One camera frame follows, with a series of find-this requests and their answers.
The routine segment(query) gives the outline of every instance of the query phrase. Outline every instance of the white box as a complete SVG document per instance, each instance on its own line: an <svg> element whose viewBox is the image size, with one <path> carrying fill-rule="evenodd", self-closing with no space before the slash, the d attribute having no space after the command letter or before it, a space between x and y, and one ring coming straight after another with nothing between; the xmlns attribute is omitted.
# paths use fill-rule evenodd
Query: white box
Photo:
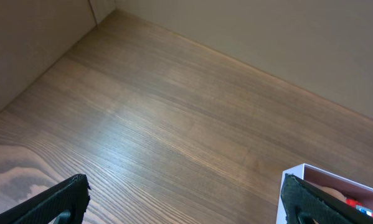
<svg viewBox="0 0 373 224"><path fill-rule="evenodd" d="M323 187L330 187L340 191L345 196L358 199L364 207L373 210L373 188L332 174L308 164L301 164L296 167L283 171L281 177L281 187L285 180L285 174L294 174L295 176L308 182L318 184ZM278 215L276 224L286 224L286 211L279 195Z"/></svg>

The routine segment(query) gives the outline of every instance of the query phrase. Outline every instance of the wooden floor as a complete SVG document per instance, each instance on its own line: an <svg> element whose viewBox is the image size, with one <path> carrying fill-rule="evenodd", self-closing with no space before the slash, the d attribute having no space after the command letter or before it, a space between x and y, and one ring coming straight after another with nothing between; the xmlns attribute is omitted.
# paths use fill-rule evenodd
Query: wooden floor
<svg viewBox="0 0 373 224"><path fill-rule="evenodd" d="M373 187L373 121L115 12L0 114L0 212L84 173L89 223L274 223L304 162Z"/></svg>

